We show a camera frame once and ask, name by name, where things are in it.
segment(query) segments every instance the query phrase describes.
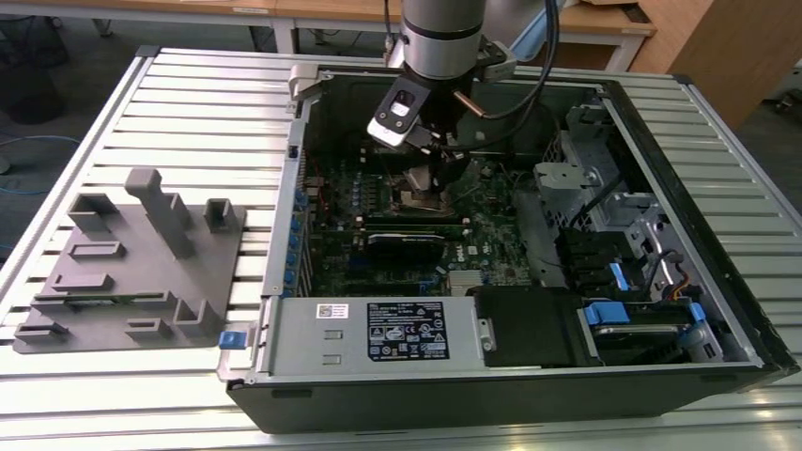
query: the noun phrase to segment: metal slotted table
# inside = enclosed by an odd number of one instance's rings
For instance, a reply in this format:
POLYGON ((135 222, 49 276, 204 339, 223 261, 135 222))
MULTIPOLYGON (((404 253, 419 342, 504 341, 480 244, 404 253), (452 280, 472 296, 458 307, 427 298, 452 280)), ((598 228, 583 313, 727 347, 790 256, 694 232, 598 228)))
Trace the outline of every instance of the metal slotted table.
MULTIPOLYGON (((801 374, 746 394, 703 399, 658 418, 276 436, 258 430, 226 395, 215 373, 216 348, 40 355, 12 351, 16 325, 71 233, 68 205, 77 193, 133 202, 123 189, 133 166, 157 167, 164 191, 179 192, 188 205, 228 197, 248 208, 227 320, 256 319, 292 118, 287 79, 300 62, 380 65, 378 59, 179 49, 133 60, 0 272, 0 449, 434 445, 526 450, 548 444, 566 450, 670 450, 691 443, 711 449, 802 449, 801 374)), ((599 78, 592 71, 556 72, 599 78)), ((798 214, 694 86, 661 75, 614 78, 791 352, 802 353, 798 214)))

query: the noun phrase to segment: white label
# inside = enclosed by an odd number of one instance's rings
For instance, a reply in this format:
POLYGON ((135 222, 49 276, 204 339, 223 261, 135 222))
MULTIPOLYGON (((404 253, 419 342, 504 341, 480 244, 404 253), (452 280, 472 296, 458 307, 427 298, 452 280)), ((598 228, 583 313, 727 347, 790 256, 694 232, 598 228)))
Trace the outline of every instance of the white label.
POLYGON ((318 304, 318 319, 347 319, 348 304, 347 303, 319 303, 318 304))
POLYGON ((246 12, 248 14, 267 14, 270 11, 264 8, 232 8, 235 12, 246 12))
POLYGON ((410 107, 394 101, 392 105, 390 105, 390 111, 392 111, 392 113, 395 113, 400 117, 404 117, 410 114, 410 107))
POLYGON ((622 33, 625 33, 626 35, 647 35, 651 32, 649 30, 638 30, 635 28, 625 28, 622 30, 622 33))

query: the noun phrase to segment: metal bracket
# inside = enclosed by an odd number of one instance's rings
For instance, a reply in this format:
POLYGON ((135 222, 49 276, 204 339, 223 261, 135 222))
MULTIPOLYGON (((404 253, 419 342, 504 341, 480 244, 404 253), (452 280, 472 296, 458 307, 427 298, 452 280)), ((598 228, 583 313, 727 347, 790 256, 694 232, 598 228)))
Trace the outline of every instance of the metal bracket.
POLYGON ((500 41, 495 40, 492 42, 487 42, 487 44, 495 55, 503 55, 503 61, 483 67, 476 73, 476 78, 479 78, 479 81, 483 83, 494 83, 512 77, 515 74, 515 68, 518 67, 518 59, 515 58, 512 51, 502 44, 500 41))
POLYGON ((582 190, 590 185, 586 170, 571 163, 538 163, 539 184, 552 190, 582 190))
POLYGON ((318 64, 296 64, 290 69, 290 98, 294 101, 300 101, 310 97, 311 91, 307 90, 318 84, 318 75, 318 64))

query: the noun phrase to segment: warning label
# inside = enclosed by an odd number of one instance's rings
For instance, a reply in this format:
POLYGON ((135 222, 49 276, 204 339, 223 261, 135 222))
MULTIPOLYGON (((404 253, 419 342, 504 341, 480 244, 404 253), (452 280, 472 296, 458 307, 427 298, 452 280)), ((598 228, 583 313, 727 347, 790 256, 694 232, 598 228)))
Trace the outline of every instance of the warning label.
POLYGON ((442 303, 370 303, 367 356, 374 362, 447 359, 442 303))

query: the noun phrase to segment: wooden desk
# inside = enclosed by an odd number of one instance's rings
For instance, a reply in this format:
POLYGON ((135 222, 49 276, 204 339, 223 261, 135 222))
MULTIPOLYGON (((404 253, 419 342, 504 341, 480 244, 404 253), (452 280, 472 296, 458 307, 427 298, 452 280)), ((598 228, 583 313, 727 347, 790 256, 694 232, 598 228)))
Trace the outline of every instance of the wooden desk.
MULTIPOLYGON (((383 2, 380 0, 276 0, 276 22, 284 27, 382 32, 383 2)), ((402 1, 390 1, 390 21, 402 18, 402 1)), ((580 4, 560 14, 560 42, 615 47, 606 70, 626 71, 645 38, 657 30, 651 23, 634 23, 618 7, 580 4)), ((282 49, 291 53, 298 48, 282 49)))
MULTIPOLYGON (((0 0, 0 13, 271 26, 283 54, 298 52, 300 28, 384 31, 382 0, 0 0)), ((400 18, 402 0, 391 0, 390 20, 396 31, 400 18)), ((655 31, 654 25, 631 22, 619 8, 584 4, 563 10, 560 24, 560 42, 615 47, 607 62, 612 71, 627 70, 643 39, 655 31)))

